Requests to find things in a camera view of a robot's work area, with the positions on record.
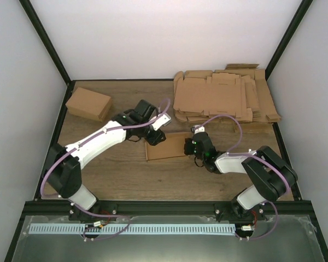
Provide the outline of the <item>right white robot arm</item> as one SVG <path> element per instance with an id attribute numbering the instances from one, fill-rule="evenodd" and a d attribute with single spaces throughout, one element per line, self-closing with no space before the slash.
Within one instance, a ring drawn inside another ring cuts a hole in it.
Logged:
<path id="1" fill-rule="evenodd" d="M 269 146 L 246 153 L 218 151 L 206 132 L 198 132 L 185 139 L 184 154 L 200 160 L 211 173 L 248 175 L 252 185 L 231 201 L 231 212 L 239 220 L 246 219 L 256 205 L 277 201 L 298 180 L 293 168 Z"/>

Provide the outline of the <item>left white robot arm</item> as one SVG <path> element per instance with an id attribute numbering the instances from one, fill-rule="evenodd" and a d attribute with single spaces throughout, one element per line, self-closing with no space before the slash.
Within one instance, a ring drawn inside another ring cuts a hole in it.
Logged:
<path id="1" fill-rule="evenodd" d="M 135 108 L 115 115 L 91 135 L 67 146 L 51 146 L 40 184 L 41 197 L 46 197 L 45 186 L 49 184 L 57 197 L 73 204 L 73 213 L 80 210 L 90 221 L 102 217 L 99 200 L 83 185 L 83 168 L 104 151 L 133 136 L 156 146 L 165 141 L 166 136 L 161 127 L 170 122 L 171 117 L 166 109 L 161 110 L 142 99 Z"/>

